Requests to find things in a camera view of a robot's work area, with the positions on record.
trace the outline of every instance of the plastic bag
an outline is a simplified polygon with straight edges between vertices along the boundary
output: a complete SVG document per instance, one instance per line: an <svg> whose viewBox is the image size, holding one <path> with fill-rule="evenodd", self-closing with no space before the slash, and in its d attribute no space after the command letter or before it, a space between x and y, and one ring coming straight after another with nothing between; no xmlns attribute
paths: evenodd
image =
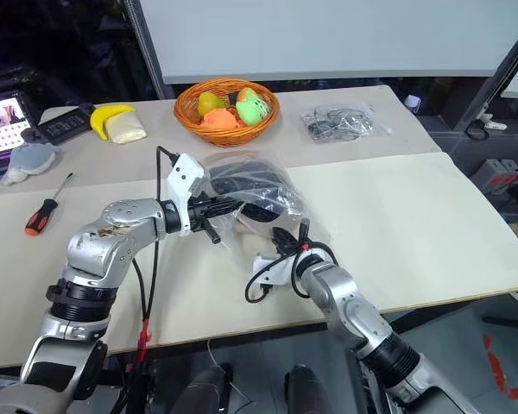
<svg viewBox="0 0 518 414"><path fill-rule="evenodd" d="M268 241L267 251L274 252L270 242L274 227L280 227L297 238L301 221L311 221L310 236L328 242L328 235L295 189L288 175L277 163L262 153L218 154L204 161L210 175L205 192L241 200L244 204L233 213L210 220L221 236L222 243L231 251L233 259L246 270L251 269L253 256L258 250L246 250L242 234L251 232Z"/></svg>
<svg viewBox="0 0 518 414"><path fill-rule="evenodd" d="M353 141L361 136L384 135L366 105L322 105L301 117L313 141Z"/></svg>

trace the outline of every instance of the red screwdriver handle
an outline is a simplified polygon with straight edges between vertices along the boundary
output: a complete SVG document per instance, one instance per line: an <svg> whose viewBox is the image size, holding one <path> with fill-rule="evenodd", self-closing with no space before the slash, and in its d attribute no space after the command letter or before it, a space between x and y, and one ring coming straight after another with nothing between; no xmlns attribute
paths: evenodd
<svg viewBox="0 0 518 414"><path fill-rule="evenodd" d="M25 226L25 233L27 235L39 235L46 227L46 223L52 214L52 211L58 206L58 203L52 198L47 198L42 203L42 207L34 213Z"/></svg>

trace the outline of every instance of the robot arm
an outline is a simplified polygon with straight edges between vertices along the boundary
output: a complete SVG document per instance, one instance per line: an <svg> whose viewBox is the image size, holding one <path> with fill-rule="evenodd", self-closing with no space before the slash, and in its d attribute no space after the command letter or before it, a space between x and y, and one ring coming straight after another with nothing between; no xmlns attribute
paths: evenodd
<svg viewBox="0 0 518 414"><path fill-rule="evenodd" d="M214 243L220 242L208 219L242 203L207 197L201 192L203 167L187 154L171 156L167 190L172 200L116 201L69 241L61 278L48 287L52 306L23 366L21 384L0 391L1 414L62 413L74 399L92 395L107 353L100 338L117 288L140 250L175 232L204 230Z"/></svg>
<svg viewBox="0 0 518 414"><path fill-rule="evenodd" d="M422 409L422 405L432 406L432 399L442 397L443 393L459 410L446 412L479 414L423 354L417 353L391 329L343 268L322 261L298 276L303 288L325 314L328 329L355 351L357 358L382 381L388 394L400 405Z"/></svg>

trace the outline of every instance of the white cloth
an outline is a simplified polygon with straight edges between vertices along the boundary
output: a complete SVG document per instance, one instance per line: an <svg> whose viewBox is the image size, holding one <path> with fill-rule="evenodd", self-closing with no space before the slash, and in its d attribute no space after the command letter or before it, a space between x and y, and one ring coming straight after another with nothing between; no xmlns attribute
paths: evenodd
<svg viewBox="0 0 518 414"><path fill-rule="evenodd" d="M146 136L135 111L123 112L105 121L105 132L116 144L138 141Z"/></svg>

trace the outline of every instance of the yellow banana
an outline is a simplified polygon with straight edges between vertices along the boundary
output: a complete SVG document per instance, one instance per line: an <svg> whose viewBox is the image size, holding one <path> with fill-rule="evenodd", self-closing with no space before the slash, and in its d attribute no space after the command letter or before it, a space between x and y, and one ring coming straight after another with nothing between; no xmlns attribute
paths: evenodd
<svg viewBox="0 0 518 414"><path fill-rule="evenodd" d="M122 114L124 112L131 112L132 110L135 109L132 106L125 105L123 103L119 105L100 106L96 108L94 112L92 112L92 115L90 116L90 126L98 133L100 138L106 141L107 135L104 131L104 122L114 115Z"/></svg>

